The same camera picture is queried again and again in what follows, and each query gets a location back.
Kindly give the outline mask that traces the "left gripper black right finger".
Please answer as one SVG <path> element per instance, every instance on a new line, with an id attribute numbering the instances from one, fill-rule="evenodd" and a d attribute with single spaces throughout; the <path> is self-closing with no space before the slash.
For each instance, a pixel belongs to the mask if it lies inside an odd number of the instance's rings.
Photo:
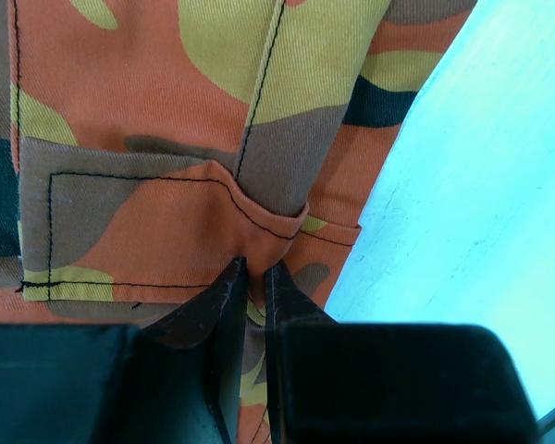
<path id="1" fill-rule="evenodd" d="M 538 443 L 511 356 L 476 325 L 340 323 L 265 273 L 267 409 L 276 443 Z"/>

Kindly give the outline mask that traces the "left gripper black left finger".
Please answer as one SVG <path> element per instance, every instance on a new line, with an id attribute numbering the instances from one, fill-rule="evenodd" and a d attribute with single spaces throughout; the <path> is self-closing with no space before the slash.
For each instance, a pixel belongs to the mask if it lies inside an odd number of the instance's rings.
<path id="1" fill-rule="evenodd" d="M 0 325 L 0 443 L 232 443 L 243 259 L 146 328 Z"/>

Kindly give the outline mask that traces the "orange camouflage trousers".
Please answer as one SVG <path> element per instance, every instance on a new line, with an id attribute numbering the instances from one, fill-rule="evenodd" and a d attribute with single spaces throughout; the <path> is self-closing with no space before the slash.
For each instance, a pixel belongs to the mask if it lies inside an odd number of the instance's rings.
<path id="1" fill-rule="evenodd" d="M 236 440 L 269 443 L 264 272 L 324 306 L 472 1 L 0 1 L 0 324 L 148 327 L 242 256 Z"/>

